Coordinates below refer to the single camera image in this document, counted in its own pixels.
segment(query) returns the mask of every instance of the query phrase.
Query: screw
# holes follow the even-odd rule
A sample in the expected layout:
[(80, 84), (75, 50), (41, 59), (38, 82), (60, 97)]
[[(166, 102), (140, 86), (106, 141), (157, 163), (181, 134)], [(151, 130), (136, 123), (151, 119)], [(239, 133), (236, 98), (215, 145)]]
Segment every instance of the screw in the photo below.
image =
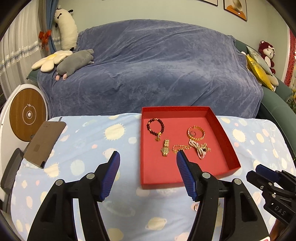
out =
[(86, 175), (87, 179), (93, 179), (94, 178), (94, 173), (89, 173)]
[(63, 184), (63, 180), (62, 179), (59, 179), (56, 181), (56, 185), (57, 186), (61, 186)]
[(204, 173), (202, 174), (202, 177), (208, 179), (208, 178), (211, 177), (211, 174), (210, 174), (210, 173), (207, 173), (207, 172), (204, 172)]
[(237, 185), (241, 185), (242, 181), (240, 179), (236, 178), (234, 180), (234, 183), (237, 184)]

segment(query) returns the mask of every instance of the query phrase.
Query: red curtain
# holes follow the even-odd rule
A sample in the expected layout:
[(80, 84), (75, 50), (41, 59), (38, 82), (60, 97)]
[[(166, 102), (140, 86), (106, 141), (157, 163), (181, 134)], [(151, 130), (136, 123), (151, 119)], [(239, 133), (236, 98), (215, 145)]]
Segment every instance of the red curtain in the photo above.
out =
[(289, 64), (287, 69), (287, 74), (285, 78), (285, 84), (290, 86), (291, 79), (293, 76), (294, 65), (295, 65), (295, 56), (296, 56), (296, 38), (292, 31), (290, 30), (290, 56), (289, 56)]

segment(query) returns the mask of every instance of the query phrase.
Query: brown phone case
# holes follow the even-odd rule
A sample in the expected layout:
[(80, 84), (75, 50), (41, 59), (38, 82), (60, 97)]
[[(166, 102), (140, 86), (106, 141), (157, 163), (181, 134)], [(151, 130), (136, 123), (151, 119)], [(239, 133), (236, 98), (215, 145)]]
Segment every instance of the brown phone case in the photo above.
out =
[(63, 121), (43, 122), (29, 143), (24, 158), (36, 166), (44, 168), (45, 163), (65, 126), (66, 123)]

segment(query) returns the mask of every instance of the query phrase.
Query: red bow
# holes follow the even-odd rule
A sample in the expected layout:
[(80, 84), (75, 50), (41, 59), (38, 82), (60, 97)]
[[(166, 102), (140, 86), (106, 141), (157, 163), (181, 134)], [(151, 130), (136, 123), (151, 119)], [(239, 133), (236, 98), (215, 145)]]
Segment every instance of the red bow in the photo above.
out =
[(52, 34), (51, 30), (48, 30), (46, 33), (40, 31), (39, 38), (41, 40), (41, 49), (44, 48), (44, 45), (48, 44), (48, 38), (51, 34)]

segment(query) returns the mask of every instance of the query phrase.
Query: red tray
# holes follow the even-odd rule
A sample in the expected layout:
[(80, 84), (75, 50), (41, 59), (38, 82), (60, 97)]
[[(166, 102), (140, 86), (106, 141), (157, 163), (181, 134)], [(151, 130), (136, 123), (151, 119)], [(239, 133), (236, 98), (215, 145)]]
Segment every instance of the red tray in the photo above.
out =
[[(147, 130), (147, 123), (152, 118), (159, 118), (165, 129), (161, 141)], [(241, 166), (224, 129), (209, 107), (144, 107), (141, 122), (141, 185), (144, 189), (171, 188), (183, 186), (173, 145), (188, 145), (187, 130), (190, 126), (200, 126), (205, 137), (200, 144), (207, 143), (211, 148), (204, 159), (200, 160), (196, 150), (185, 150), (189, 161), (198, 163), (202, 171), (209, 172), (216, 178), (235, 173)], [(160, 124), (150, 124), (153, 131), (160, 131)], [(161, 148), (165, 139), (169, 139), (170, 152), (162, 156)]]

